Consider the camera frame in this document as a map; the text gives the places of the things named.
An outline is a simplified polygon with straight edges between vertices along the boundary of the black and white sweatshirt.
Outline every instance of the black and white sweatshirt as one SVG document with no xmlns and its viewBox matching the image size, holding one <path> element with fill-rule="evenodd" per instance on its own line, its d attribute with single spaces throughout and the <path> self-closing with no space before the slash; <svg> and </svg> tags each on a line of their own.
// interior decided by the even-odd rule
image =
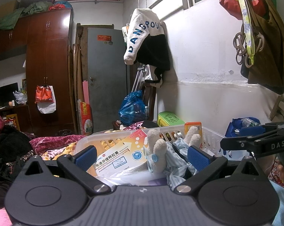
<svg viewBox="0 0 284 226">
<path fill-rule="evenodd" d="M 127 33 L 127 49 L 124 62 L 132 65 L 136 62 L 153 66 L 152 80 L 162 82 L 162 74 L 170 70 L 167 40 L 158 16 L 149 8 L 136 8 L 131 17 Z"/>
</svg>

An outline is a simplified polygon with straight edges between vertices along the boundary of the gray door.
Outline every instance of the gray door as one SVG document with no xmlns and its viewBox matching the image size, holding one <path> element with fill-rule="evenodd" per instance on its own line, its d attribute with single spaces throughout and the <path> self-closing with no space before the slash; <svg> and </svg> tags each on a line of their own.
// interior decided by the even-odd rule
<svg viewBox="0 0 284 226">
<path fill-rule="evenodd" d="M 112 128 L 127 95 L 126 50 L 121 30 L 88 28 L 89 98 L 94 132 Z"/>
</svg>

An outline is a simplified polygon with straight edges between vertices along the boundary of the red sticker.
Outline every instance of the red sticker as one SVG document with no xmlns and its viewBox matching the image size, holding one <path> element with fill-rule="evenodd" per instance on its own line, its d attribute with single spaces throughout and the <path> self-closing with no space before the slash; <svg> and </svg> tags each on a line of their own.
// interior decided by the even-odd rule
<svg viewBox="0 0 284 226">
<path fill-rule="evenodd" d="M 112 36 L 111 35 L 97 35 L 97 40 L 112 41 Z"/>
</svg>

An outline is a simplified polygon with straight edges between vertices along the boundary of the green tarp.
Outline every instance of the green tarp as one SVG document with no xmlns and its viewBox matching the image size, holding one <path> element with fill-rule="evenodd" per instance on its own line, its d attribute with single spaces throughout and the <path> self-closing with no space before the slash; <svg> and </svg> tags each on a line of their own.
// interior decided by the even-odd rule
<svg viewBox="0 0 284 226">
<path fill-rule="evenodd" d="M 36 2 L 31 3 L 27 8 L 16 9 L 12 13 L 0 18 L 0 30 L 12 30 L 20 17 L 48 11 L 52 5 L 51 2 Z"/>
</svg>

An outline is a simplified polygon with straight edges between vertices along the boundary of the white wall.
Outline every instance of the white wall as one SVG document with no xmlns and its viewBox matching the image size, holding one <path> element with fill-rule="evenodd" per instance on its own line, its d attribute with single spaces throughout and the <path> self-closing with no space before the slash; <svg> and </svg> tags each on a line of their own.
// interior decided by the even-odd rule
<svg viewBox="0 0 284 226">
<path fill-rule="evenodd" d="M 115 29 L 122 28 L 123 4 L 121 2 L 94 1 L 90 2 L 70 2 L 73 7 L 73 31 L 72 41 L 75 43 L 76 24 L 81 25 L 111 25 Z"/>
<path fill-rule="evenodd" d="M 147 0 L 147 6 L 155 1 Z M 153 9 L 165 27 L 172 58 L 172 69 L 157 91 L 158 112 L 169 110 L 184 121 L 201 121 L 221 134 L 232 118 L 254 116 L 268 122 L 277 95 L 247 84 L 235 61 L 232 43 L 242 22 L 219 0 L 203 0 L 187 10 L 181 4 L 182 0 L 164 0 Z M 136 7 L 137 0 L 124 1 L 124 25 Z M 140 7 L 146 7 L 145 0 Z M 284 0 L 278 0 L 278 11 L 284 21 Z"/>
<path fill-rule="evenodd" d="M 21 54 L 0 61 L 0 87 L 17 82 L 19 89 L 22 79 L 26 78 L 26 69 L 23 68 L 26 54 Z"/>
</svg>

